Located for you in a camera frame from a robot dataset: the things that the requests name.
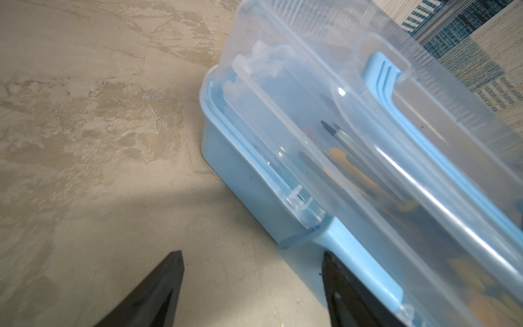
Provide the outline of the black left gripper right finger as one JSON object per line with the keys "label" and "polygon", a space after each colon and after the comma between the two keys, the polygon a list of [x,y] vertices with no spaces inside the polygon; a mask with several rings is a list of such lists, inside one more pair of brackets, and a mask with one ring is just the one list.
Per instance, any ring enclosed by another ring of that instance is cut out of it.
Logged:
{"label": "black left gripper right finger", "polygon": [[321,276],[332,326],[404,325],[334,253],[324,253]]}

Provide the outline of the wooden handled screwdriver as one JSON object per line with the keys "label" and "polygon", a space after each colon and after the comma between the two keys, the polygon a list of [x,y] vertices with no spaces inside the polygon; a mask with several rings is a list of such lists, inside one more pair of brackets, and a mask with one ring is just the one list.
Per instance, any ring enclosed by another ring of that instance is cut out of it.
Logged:
{"label": "wooden handled screwdriver", "polygon": [[522,304],[475,260],[451,258],[448,264],[472,290],[468,307],[484,326],[522,325]]}

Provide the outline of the small black screwdriver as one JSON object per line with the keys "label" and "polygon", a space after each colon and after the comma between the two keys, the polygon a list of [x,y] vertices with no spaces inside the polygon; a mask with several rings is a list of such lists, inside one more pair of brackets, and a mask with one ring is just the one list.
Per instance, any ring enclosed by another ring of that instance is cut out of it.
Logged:
{"label": "small black screwdriver", "polygon": [[371,178],[380,187],[392,195],[396,200],[406,202],[414,199],[407,195],[406,192],[399,188],[399,185],[393,181],[392,177],[385,171],[385,166],[375,158],[370,152],[364,149],[357,140],[349,136],[338,125],[321,122],[323,128],[331,135],[341,146],[340,149],[346,155],[346,158],[363,174]]}

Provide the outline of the black yellow utility knife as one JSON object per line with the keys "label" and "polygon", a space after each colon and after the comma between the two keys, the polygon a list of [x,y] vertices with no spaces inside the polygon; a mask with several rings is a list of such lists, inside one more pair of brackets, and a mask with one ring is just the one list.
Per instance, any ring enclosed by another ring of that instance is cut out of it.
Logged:
{"label": "black yellow utility knife", "polygon": [[332,148],[326,155],[328,159],[340,170],[343,178],[338,180],[334,178],[329,171],[321,167],[317,162],[311,159],[306,153],[299,151],[298,156],[316,176],[330,187],[340,198],[346,202],[354,202],[347,192],[342,188],[341,183],[347,182],[361,196],[379,211],[388,215],[393,213],[410,213],[420,208],[419,202],[415,199],[401,202],[396,200],[392,195],[380,187],[371,178],[363,174],[351,162],[348,161],[343,151],[338,148]]}

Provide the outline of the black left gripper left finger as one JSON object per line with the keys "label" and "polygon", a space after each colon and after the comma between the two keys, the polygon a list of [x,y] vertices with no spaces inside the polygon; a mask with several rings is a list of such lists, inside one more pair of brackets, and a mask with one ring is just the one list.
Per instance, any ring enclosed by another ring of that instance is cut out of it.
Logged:
{"label": "black left gripper left finger", "polygon": [[185,265],[170,252],[96,326],[173,326]]}

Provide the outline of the light blue plastic toolbox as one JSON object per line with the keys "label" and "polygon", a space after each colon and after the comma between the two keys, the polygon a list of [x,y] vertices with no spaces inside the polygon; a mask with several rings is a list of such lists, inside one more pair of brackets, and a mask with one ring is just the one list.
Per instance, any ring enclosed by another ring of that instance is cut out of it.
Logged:
{"label": "light blue plastic toolbox", "polygon": [[200,105],[321,304],[332,253],[404,326],[522,325],[522,136],[372,1],[242,1]]}

